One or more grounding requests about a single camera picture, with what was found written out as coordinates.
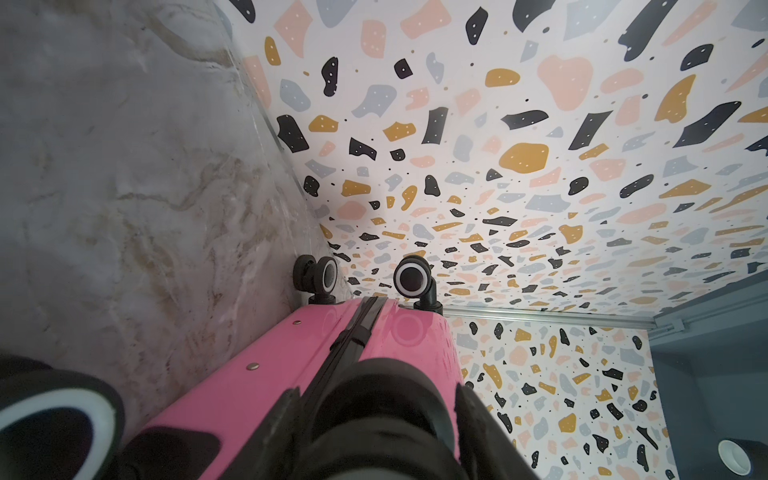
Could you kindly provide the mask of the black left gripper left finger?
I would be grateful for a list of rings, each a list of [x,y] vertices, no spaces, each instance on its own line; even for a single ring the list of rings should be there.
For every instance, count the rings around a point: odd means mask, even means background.
[[[284,391],[220,479],[288,479],[298,451],[302,405],[298,388]]]

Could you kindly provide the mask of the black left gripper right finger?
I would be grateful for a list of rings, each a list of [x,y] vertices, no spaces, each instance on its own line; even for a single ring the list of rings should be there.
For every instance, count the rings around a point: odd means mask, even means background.
[[[469,479],[537,479],[473,389],[456,386],[455,412],[459,461]]]

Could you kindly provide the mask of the pink hard-shell kids suitcase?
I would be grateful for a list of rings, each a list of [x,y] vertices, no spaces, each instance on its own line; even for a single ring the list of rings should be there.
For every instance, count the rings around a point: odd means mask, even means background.
[[[14,355],[1,358],[5,479],[220,479],[280,395],[298,388],[301,430],[288,479],[462,479],[458,358],[422,257],[397,293],[340,302],[329,257],[299,257],[298,309],[182,396],[130,441],[114,388]]]

